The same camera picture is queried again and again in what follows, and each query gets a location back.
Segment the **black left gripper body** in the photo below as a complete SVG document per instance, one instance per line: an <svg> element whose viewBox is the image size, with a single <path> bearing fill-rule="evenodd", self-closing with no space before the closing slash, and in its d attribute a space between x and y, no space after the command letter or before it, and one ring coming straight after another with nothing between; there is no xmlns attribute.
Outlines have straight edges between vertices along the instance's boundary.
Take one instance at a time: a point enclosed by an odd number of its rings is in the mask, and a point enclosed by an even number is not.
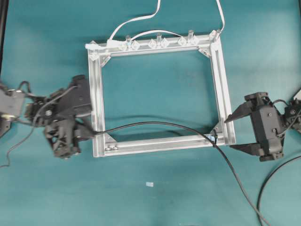
<svg viewBox="0 0 301 226"><path fill-rule="evenodd" d="M69 159L72 155L80 154L79 142L74 136L76 122L73 116L51 121L44 128L53 154L56 158Z"/></svg>

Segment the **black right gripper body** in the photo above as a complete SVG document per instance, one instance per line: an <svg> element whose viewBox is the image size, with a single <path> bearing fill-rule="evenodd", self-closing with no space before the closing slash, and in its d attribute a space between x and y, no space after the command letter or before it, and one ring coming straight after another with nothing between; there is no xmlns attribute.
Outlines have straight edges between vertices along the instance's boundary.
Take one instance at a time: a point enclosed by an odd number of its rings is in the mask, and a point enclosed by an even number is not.
<svg viewBox="0 0 301 226"><path fill-rule="evenodd" d="M253 104L252 112L259 106L262 105L271 105L275 107L270 98L268 97L268 93L266 92L257 92L250 95L245 96L245 101L251 101ZM263 149L263 156L260 156L260 161L270 161L276 160L278 158L283 157L283 145L284 142L279 139L271 139L267 141L263 141L259 143L261 148Z"/></svg>

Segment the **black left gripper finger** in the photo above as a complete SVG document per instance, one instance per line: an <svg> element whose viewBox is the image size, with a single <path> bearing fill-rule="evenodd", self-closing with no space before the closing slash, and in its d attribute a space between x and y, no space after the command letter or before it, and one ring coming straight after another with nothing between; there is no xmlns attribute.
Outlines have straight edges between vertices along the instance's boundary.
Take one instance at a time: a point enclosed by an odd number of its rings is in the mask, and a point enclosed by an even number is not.
<svg viewBox="0 0 301 226"><path fill-rule="evenodd" d="M97 131L92 128L89 118L76 119L75 137L79 141L93 139L97 135Z"/></svg>

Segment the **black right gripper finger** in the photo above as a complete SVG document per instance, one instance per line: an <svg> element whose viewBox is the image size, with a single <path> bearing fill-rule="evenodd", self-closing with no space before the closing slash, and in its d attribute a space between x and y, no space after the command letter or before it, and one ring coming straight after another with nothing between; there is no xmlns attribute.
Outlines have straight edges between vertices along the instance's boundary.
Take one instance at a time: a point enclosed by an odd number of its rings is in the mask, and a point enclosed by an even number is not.
<svg viewBox="0 0 301 226"><path fill-rule="evenodd" d="M241 104L232 114L230 114L225 123L249 116L252 113L253 104L251 101L246 101Z"/></svg>
<svg viewBox="0 0 301 226"><path fill-rule="evenodd" d="M263 156L263 149L259 143L230 145L230 147L249 155Z"/></svg>

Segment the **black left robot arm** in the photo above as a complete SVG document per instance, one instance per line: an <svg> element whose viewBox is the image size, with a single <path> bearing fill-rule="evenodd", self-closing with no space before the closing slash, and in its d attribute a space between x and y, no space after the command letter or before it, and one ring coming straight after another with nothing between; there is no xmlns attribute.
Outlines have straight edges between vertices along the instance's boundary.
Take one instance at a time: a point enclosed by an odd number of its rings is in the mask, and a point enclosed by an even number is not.
<svg viewBox="0 0 301 226"><path fill-rule="evenodd" d="M0 134L4 135L13 122L33 128L43 127L44 136L54 156L68 159L79 154L79 142L92 139L96 132L89 126L87 117L92 113L88 81L83 76L72 79L66 89L59 89L48 97L37 96L23 81L17 89L0 85Z"/></svg>

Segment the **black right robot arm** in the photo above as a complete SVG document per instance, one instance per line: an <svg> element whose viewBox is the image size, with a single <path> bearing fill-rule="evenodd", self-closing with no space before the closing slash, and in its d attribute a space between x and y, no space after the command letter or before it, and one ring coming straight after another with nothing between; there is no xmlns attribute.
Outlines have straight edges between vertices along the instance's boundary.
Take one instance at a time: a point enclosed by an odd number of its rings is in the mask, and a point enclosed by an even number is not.
<svg viewBox="0 0 301 226"><path fill-rule="evenodd" d="M281 114L275 107L267 92L257 92L245 96L226 122L250 116L256 142L251 144L231 145L230 147L244 153L259 156L260 161L272 161L284 156L285 133L289 129L301 131L301 101L294 99Z"/></svg>

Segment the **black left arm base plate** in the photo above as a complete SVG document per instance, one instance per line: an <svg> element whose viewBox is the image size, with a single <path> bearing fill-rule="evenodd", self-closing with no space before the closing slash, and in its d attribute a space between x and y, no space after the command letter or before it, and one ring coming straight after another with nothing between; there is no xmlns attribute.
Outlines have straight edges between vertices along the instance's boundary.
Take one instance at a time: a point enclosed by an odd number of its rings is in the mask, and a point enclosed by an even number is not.
<svg viewBox="0 0 301 226"><path fill-rule="evenodd" d="M11 128L11 121L0 119L0 137L4 136Z"/></svg>

